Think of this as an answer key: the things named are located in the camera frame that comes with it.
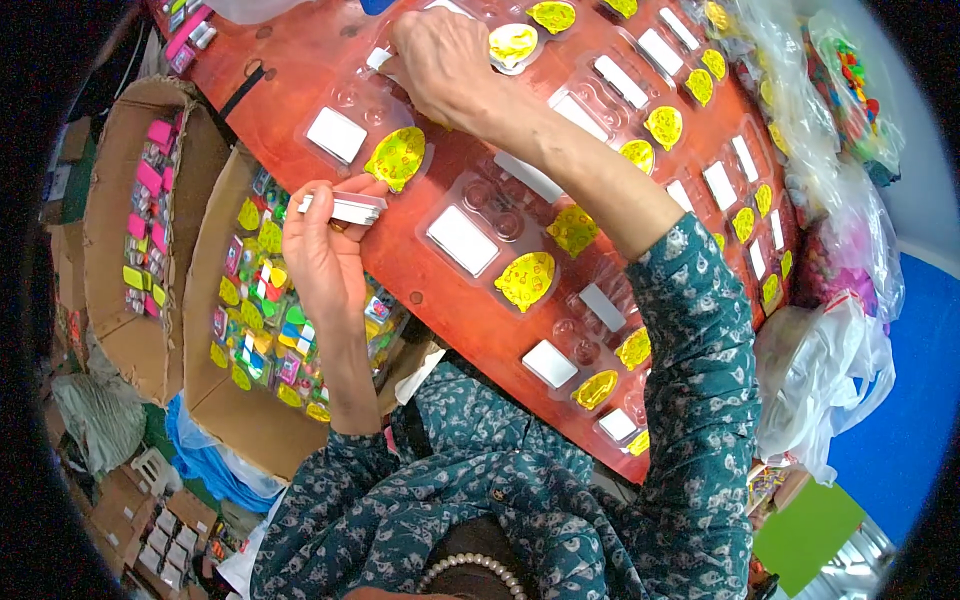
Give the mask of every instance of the sleeve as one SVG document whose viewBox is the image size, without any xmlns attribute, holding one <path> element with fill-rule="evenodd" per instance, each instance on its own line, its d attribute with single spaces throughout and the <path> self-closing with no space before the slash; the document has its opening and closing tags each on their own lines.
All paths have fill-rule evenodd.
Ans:
<svg viewBox="0 0 960 600">
<path fill-rule="evenodd" d="M 382 433 L 344 436 L 330 432 L 326 447 L 303 461 L 256 555 L 252 597 L 273 597 L 324 538 L 327 525 L 396 471 L 398 460 Z"/>
<path fill-rule="evenodd" d="M 692 214 L 627 276 L 654 359 L 644 396 L 650 470 L 636 502 L 614 508 L 612 520 L 648 591 L 741 598 L 760 408 L 750 303 Z"/>
</svg>

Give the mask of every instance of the teal patterned blouse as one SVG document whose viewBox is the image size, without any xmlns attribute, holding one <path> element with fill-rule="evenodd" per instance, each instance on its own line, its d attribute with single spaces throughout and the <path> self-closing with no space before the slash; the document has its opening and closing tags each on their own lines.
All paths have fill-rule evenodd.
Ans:
<svg viewBox="0 0 960 600">
<path fill-rule="evenodd" d="M 254 598 L 413 593 L 448 529 L 496 516 L 539 589 L 531 598 L 743 598 L 747 471 L 759 401 L 743 284 L 686 215 L 627 268 L 650 332 L 650 471 L 625 504 L 589 484 L 592 460 L 551 427 L 441 364 L 416 403 L 433 455 L 416 460 L 394 414 L 382 434 L 331 433 L 270 525 Z"/>
</svg>

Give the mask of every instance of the woman's hand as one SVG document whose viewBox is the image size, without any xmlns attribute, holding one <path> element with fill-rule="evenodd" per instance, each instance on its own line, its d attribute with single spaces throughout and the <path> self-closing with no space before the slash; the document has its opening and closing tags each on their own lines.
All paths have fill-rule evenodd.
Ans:
<svg viewBox="0 0 960 600">
<path fill-rule="evenodd" d="M 390 32 L 396 55 L 380 72 L 396 77 L 430 120 L 477 134 L 500 111 L 506 83 L 491 69 L 489 36 L 481 21 L 443 7 L 405 12 Z"/>
<path fill-rule="evenodd" d="M 283 224 L 283 258 L 300 301 L 314 328 L 333 325 L 363 330 L 367 283 L 360 262 L 360 240 L 368 227 L 344 224 L 343 232 L 330 225 L 333 190 L 383 198 L 387 184 L 364 174 L 336 186 L 310 181 L 290 198 Z M 303 196 L 313 194 L 305 213 L 298 212 Z"/>
</svg>

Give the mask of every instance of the wooden table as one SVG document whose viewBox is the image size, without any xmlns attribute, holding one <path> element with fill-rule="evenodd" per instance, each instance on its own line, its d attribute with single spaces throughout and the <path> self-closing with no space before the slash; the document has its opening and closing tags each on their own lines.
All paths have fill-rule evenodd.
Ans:
<svg viewBox="0 0 960 600">
<path fill-rule="evenodd" d="M 599 5 L 573 1 L 577 7 L 574 27 L 564 39 L 547 43 L 537 60 L 516 77 L 544 102 L 567 82 L 577 62 L 582 63 L 592 51 L 603 48 L 615 51 L 622 47 L 622 38 Z M 624 264 L 610 241 L 601 233 L 574 261 L 541 230 L 542 246 L 556 257 L 561 275 L 554 283 L 555 289 L 521 315 L 499 292 L 483 283 L 490 274 L 494 274 L 493 277 L 501 273 L 517 256 L 516 251 L 504 246 L 506 250 L 478 283 L 423 236 L 431 215 L 438 214 L 450 202 L 462 200 L 450 198 L 452 192 L 448 194 L 448 190 L 465 171 L 488 172 L 492 178 L 496 177 L 490 147 L 464 133 L 448 132 L 414 114 L 402 89 L 364 66 L 370 50 L 375 45 L 386 44 L 386 24 L 401 12 L 419 9 L 425 4 L 426 0 L 398 0 L 386 12 L 374 17 L 365 15 L 356 2 L 307 2 L 256 26 L 235 25 L 214 15 L 210 22 L 219 34 L 199 53 L 186 76 L 216 109 L 223 111 L 228 104 L 233 105 L 226 115 L 227 123 L 288 190 L 295 190 L 312 179 L 336 181 L 361 173 L 373 146 L 386 132 L 409 124 L 396 116 L 409 115 L 423 129 L 428 144 L 433 145 L 432 160 L 425 173 L 421 169 L 401 194 L 389 200 L 389 210 L 367 235 L 363 248 L 367 270 L 433 331 L 540 418 L 626 478 L 641 482 L 649 467 L 649 453 L 639 457 L 625 454 L 597 433 L 595 422 L 607 410 L 625 406 L 625 402 L 636 418 L 643 418 L 642 372 L 646 366 L 627 373 L 620 365 L 621 380 L 629 385 L 618 385 L 612 398 L 590 413 L 569 399 L 569 389 L 562 388 L 560 395 L 551 393 L 520 363 L 520 358 L 543 339 L 553 342 L 568 357 L 572 356 L 569 344 L 559 340 L 555 333 L 560 334 L 562 324 L 573 320 L 578 332 L 584 334 L 584 319 L 589 321 L 589 318 L 585 317 L 585 307 L 577 304 L 577 293 L 594 281 L 598 272 L 611 267 L 619 271 Z M 522 11 L 527 5 L 515 7 L 514 14 L 518 16 L 514 17 L 506 1 L 484 4 L 480 0 L 463 0 L 460 5 L 476 15 L 486 14 L 492 27 L 511 20 L 528 21 Z M 648 27 L 665 32 L 657 17 L 657 10 L 664 5 L 689 25 L 676 2 L 664 0 L 641 2 L 639 12 L 623 23 L 623 27 L 633 36 L 639 36 Z M 158 3 L 154 8 L 157 21 L 166 31 L 165 15 L 158 9 Z M 704 41 L 703 32 L 692 29 Z M 682 48 L 676 38 L 668 39 L 676 50 Z M 783 191 L 781 168 L 774 161 L 775 150 L 762 117 L 735 77 L 731 78 L 730 68 L 708 106 L 700 108 L 681 92 L 671 89 L 638 54 L 620 59 L 629 62 L 629 66 L 621 66 L 639 73 L 652 98 L 650 106 L 665 102 L 681 111 L 683 137 L 669 153 L 655 143 L 657 163 L 653 177 L 663 185 L 681 179 L 698 216 L 712 231 L 725 232 L 727 261 L 748 282 L 754 304 L 754 324 L 759 326 L 764 319 L 758 301 L 759 284 L 748 272 L 747 251 L 732 240 L 726 218 L 710 196 L 701 172 L 714 160 L 724 159 L 732 179 L 734 176 L 742 179 L 736 171 L 730 141 L 744 132 L 761 175 L 757 183 L 767 182 L 773 188 L 773 208 L 780 209 L 784 221 L 786 248 L 795 254 L 794 211 Z M 237 93 L 245 84 L 249 90 L 245 94 Z M 335 160 L 308 141 L 304 133 L 324 105 L 347 110 L 342 107 L 353 104 L 349 110 L 356 112 L 364 103 L 368 105 L 365 116 L 374 117 L 368 119 L 366 125 L 376 118 L 384 122 L 379 127 L 369 127 L 371 132 L 351 168 L 338 168 Z M 751 196 L 754 189 L 754 186 L 748 189 L 744 180 L 735 181 L 734 186 L 739 188 L 741 198 Z M 517 199 L 528 224 L 542 228 L 550 223 L 559 206 L 564 205 L 561 201 L 550 206 L 540 197 L 528 193 L 525 196 L 526 191 L 516 180 L 507 180 L 501 185 L 502 193 Z M 769 246 L 767 222 L 768 219 L 758 222 L 756 236 L 766 240 Z M 622 283 L 608 282 L 607 285 L 616 287 Z M 599 348 L 600 357 L 581 372 L 609 364 L 612 350 L 623 337 L 623 333 L 610 334 L 605 330 L 597 335 L 587 331 L 584 335 Z"/>
</svg>

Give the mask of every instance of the woman's right hand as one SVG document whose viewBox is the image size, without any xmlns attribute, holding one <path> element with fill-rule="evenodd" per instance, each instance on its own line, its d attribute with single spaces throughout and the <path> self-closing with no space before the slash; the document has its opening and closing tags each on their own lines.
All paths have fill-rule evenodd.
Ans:
<svg viewBox="0 0 960 600">
<path fill-rule="evenodd" d="M 490 31 L 476 19 L 434 7 L 405 12 L 394 23 L 396 55 L 380 72 L 396 77 L 430 120 L 477 134 L 502 111 L 504 78 L 490 66 Z"/>
</svg>

